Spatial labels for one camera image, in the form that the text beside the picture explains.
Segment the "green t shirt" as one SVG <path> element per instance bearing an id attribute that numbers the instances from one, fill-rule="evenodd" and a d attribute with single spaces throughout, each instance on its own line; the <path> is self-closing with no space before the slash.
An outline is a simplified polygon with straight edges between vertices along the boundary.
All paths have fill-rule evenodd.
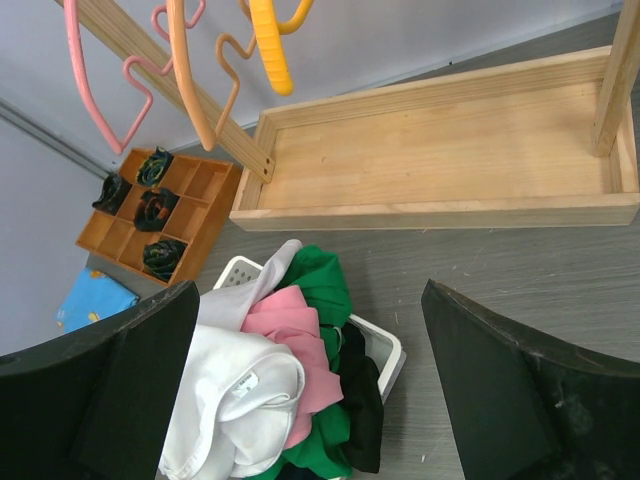
<path id="1" fill-rule="evenodd" d="M 298 286 L 307 305 L 317 311 L 329 371 L 336 373 L 343 344 L 339 331 L 352 313 L 338 256 L 315 245 L 302 248 L 277 285 L 279 289 L 289 286 Z M 350 439 L 350 426 L 349 415 L 341 402 L 331 401 L 312 416 L 309 436 L 298 445 L 285 449 L 275 464 L 257 477 L 275 479 L 289 464 L 309 469 L 324 479 L 350 476 L 352 467 L 342 450 L 342 445 Z"/>

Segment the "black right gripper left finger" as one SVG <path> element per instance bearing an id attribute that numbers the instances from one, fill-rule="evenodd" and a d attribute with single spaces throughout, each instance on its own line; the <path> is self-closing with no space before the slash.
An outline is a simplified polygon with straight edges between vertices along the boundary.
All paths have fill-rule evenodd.
<path id="1" fill-rule="evenodd" d="M 154 478 L 198 310 L 184 281 L 2 356 L 2 478 Z"/>

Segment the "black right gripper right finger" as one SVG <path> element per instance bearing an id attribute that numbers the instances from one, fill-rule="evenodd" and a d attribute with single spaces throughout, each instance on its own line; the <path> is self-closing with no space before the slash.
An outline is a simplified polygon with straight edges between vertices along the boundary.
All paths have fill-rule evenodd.
<path id="1" fill-rule="evenodd" d="M 638 363 L 434 280 L 421 306 L 465 478 L 638 478 Z"/>

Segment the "black t shirt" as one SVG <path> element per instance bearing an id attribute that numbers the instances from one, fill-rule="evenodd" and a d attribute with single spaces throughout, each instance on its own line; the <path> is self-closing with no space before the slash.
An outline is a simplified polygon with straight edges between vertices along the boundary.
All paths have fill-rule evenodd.
<path id="1" fill-rule="evenodd" d="M 342 450 L 351 466 L 364 473 L 377 474 L 381 463 L 384 407 L 378 388 L 379 370 L 366 355 L 361 331 L 351 323 L 341 330 L 338 374 L 344 399 L 340 405 L 350 420 L 349 439 Z"/>

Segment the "pink t shirt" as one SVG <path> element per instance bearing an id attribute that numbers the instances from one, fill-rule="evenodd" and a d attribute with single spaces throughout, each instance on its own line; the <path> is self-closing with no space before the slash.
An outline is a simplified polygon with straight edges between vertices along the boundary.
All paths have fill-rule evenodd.
<path id="1" fill-rule="evenodd" d="M 330 371 L 318 312 L 307 305 L 300 287 L 293 285 L 252 306 L 241 330 L 287 346 L 303 366 L 305 386 L 284 444 L 286 449 L 292 448 L 310 435 L 315 414 L 343 399 L 340 378 Z"/>

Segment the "pink hanger of white shirt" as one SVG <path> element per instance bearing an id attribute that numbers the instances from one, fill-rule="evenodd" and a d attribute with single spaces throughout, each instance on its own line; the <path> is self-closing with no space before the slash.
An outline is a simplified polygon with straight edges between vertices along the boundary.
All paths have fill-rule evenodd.
<path id="1" fill-rule="evenodd" d="M 61 1 L 72 76 L 94 135 L 118 161 L 133 147 L 196 141 L 173 73 L 157 73 L 169 43 L 152 26 L 163 1 Z"/>

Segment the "white t shirt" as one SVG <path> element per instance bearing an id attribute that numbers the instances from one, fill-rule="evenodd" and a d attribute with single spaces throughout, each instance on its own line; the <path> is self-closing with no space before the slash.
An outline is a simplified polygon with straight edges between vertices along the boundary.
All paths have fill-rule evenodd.
<path id="1" fill-rule="evenodd" d="M 166 477 L 250 477 L 268 470 L 281 455 L 305 372 L 287 346 L 244 333 L 241 326 L 301 247 L 300 241 L 289 240 L 256 278 L 201 295 L 160 458 Z"/>

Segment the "navy blue t shirt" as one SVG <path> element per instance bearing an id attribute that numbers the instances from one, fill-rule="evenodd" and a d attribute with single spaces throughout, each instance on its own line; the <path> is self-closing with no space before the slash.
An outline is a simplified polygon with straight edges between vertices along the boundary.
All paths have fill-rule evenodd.
<path id="1" fill-rule="evenodd" d="M 286 464 L 276 477 L 277 480 L 326 480 L 308 468 Z"/>

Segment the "yellow plastic hanger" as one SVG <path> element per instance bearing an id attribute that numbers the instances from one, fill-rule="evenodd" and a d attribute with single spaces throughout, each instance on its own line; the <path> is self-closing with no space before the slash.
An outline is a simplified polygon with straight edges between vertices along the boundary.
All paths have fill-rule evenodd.
<path id="1" fill-rule="evenodd" d="M 252 56 L 255 47 L 259 48 L 271 88 L 281 96 L 289 96 L 294 91 L 282 37 L 296 32 L 302 26 L 313 3 L 313 0 L 300 1 L 292 17 L 285 22 L 279 22 L 272 1 L 238 2 L 241 11 L 250 20 L 253 28 L 248 48 L 242 56 L 248 59 Z"/>

